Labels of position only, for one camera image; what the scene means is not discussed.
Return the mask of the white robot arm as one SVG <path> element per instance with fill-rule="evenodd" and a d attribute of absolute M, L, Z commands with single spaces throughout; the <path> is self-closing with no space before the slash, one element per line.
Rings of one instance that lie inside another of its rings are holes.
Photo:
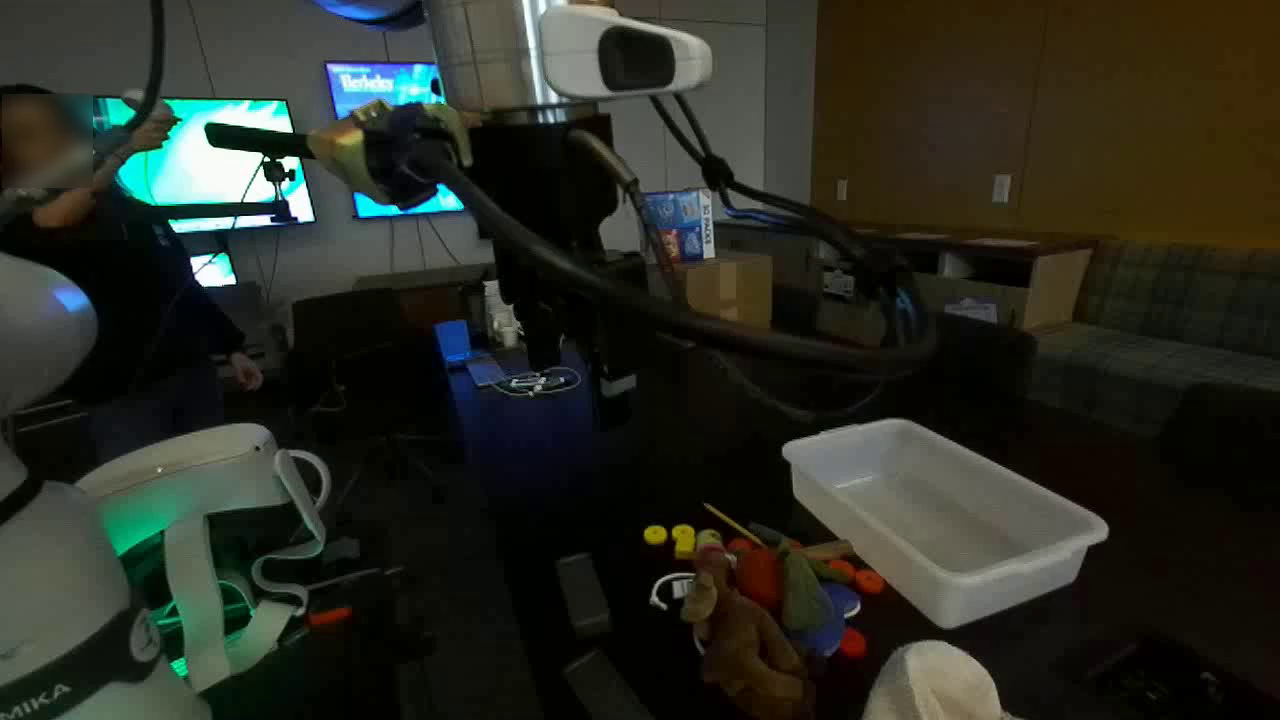
<path fill-rule="evenodd" d="M 0 257 L 0 420 L 47 401 L 98 316 L 56 268 Z M 0 720 L 212 720 L 172 675 L 94 501 L 0 441 Z"/>

